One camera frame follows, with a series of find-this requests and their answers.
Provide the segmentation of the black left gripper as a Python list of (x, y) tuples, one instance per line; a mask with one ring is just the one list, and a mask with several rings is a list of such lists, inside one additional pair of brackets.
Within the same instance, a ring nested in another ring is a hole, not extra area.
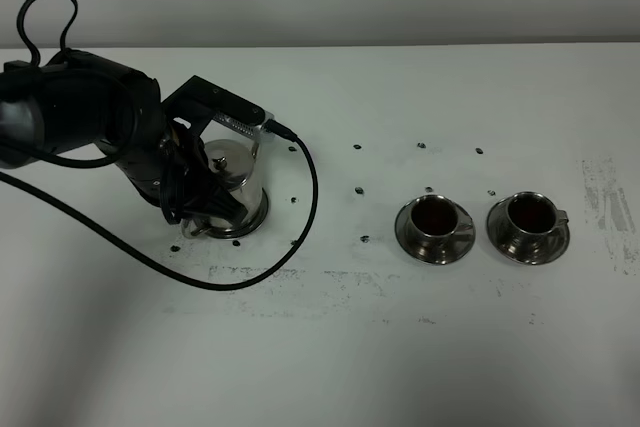
[(209, 168), (204, 143), (167, 115), (158, 81), (145, 73), (91, 54), (89, 66), (127, 88), (140, 117), (131, 147), (116, 166), (152, 205), (174, 205), (177, 219), (217, 217), (239, 223), (246, 208)]

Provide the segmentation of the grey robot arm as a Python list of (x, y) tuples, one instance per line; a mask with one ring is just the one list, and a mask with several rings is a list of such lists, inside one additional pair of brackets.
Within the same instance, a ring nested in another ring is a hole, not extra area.
[(199, 76), (163, 98), (158, 81), (143, 72), (66, 49), (44, 66), (5, 63), (1, 165), (115, 165), (170, 224), (192, 218), (239, 224), (249, 210), (211, 169), (201, 139), (220, 118), (252, 128), (265, 113)]

